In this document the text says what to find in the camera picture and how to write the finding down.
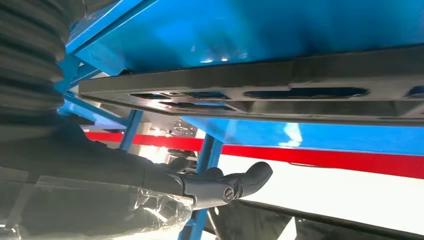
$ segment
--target cutout hole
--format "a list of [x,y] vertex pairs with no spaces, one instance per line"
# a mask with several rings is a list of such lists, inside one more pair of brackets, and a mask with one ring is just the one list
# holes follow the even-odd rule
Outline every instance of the cutout hole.
[[196,99],[230,99],[220,91],[193,91],[184,92],[185,95],[192,96]]
[[130,96],[142,98],[142,99],[159,99],[159,100],[171,99],[170,97],[160,95],[158,93],[135,93],[135,94],[130,94]]
[[382,120],[410,120],[410,121],[422,121],[424,118],[422,117],[379,117],[378,119]]
[[288,91],[246,91],[246,97],[254,99],[344,99],[361,97],[368,91],[358,87],[307,87]]
[[406,97],[411,99],[424,99],[424,85],[411,88],[406,94]]
[[181,109],[204,109],[204,110],[225,110],[225,111],[234,111],[234,109],[223,105],[222,103],[191,103],[191,102],[160,102],[161,104],[181,108]]
[[263,116],[263,114],[260,114],[260,113],[239,113],[239,115],[248,115],[248,116],[258,115],[258,116]]

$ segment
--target blue metal beam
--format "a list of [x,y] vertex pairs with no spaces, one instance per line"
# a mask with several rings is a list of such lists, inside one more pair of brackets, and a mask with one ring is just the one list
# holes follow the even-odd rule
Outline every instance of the blue metal beam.
[[78,67],[81,63],[81,60],[76,56],[66,56],[66,58],[60,62],[58,65],[63,71],[63,80],[57,82],[54,86],[57,91],[61,94],[66,93],[70,88],[70,84],[73,81],[74,77],[77,75]]
[[[209,168],[217,167],[218,160],[220,159],[223,143],[215,139],[213,136],[207,134],[204,138],[203,146],[197,161],[196,172],[203,173]],[[186,224],[191,227],[191,234],[189,240],[200,240],[202,231],[205,228],[208,209],[198,210],[195,213],[194,219],[191,219]],[[183,234],[180,233],[179,240],[183,239]]]
[[128,125],[126,126],[125,132],[123,134],[122,141],[119,145],[119,148],[127,151],[130,149],[131,143],[133,142],[134,136],[137,133],[139,128],[140,121],[142,120],[143,111],[140,110],[131,110],[128,117]]
[[76,98],[72,92],[68,91],[64,98],[64,105],[57,108],[57,112],[62,116],[78,115],[95,122],[95,126],[92,128],[97,129],[125,129],[127,126],[128,120],[126,118],[115,116],[84,100]]
[[[70,43],[66,46],[66,51],[73,51],[73,54],[75,54],[75,56],[77,56],[78,58],[85,59],[85,62],[90,63],[92,66],[100,69],[102,72],[105,72],[111,76],[118,75],[124,69],[132,69],[132,66],[127,65],[124,59],[127,55],[116,54],[114,49],[110,49],[108,46],[96,44],[97,47],[96,50],[94,50],[95,52],[101,52],[108,55],[107,58],[103,58],[105,55],[101,58],[90,58],[89,55],[91,53],[85,51],[84,49],[91,46],[93,43],[96,43],[99,39],[102,39],[105,35],[108,35],[110,32],[113,32],[120,26],[125,25],[126,22],[130,21],[131,19],[141,15],[142,12],[144,12],[149,7],[153,6],[156,2],[159,1],[121,0],[109,12],[101,16],[99,21],[95,22],[93,25],[89,26],[86,30],[84,30],[81,33],[82,36],[78,36],[75,38],[74,41],[77,43],[75,44],[79,44],[78,48],[75,48],[75,46],[73,46],[74,43]],[[122,41],[115,41],[115,46],[120,45],[120,42]]]
[[66,44],[66,54],[72,54],[142,1],[143,0],[120,0],[116,4],[92,13],[85,19],[76,23],[72,28],[69,41]]
[[91,79],[92,77],[96,76],[97,74],[99,74],[101,72],[102,71],[91,66],[88,63],[80,66],[78,68],[77,72],[76,72],[76,76],[74,76],[72,81],[70,82],[69,89],[78,85],[80,80]]
[[229,145],[424,155],[424,127],[183,117]]

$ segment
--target clear plastic film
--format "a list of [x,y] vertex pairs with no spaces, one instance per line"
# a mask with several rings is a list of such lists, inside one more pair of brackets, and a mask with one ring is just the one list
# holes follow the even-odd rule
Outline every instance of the clear plastic film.
[[50,176],[1,178],[0,191],[0,240],[167,239],[193,211],[191,198]]

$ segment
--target gray metal plate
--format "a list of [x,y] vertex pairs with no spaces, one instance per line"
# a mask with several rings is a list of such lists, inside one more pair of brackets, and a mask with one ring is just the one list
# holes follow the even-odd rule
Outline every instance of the gray metal plate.
[[424,46],[85,80],[81,97],[173,116],[424,123]]

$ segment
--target blue support leg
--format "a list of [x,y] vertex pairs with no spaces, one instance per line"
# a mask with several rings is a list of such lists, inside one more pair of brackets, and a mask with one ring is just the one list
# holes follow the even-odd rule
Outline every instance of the blue support leg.
[[[196,172],[203,173],[209,168],[217,167],[222,149],[223,143],[207,134],[201,147]],[[200,240],[203,228],[205,228],[207,213],[208,209],[198,210],[195,213],[194,219],[188,221],[187,226],[192,226],[189,240]],[[180,233],[178,239],[183,239],[182,233]]]
[[131,110],[128,117],[128,124],[126,126],[125,132],[123,134],[122,141],[119,145],[119,148],[127,151],[130,149],[131,143],[133,142],[134,136],[137,133],[139,128],[140,121],[142,120],[143,111],[140,110]]

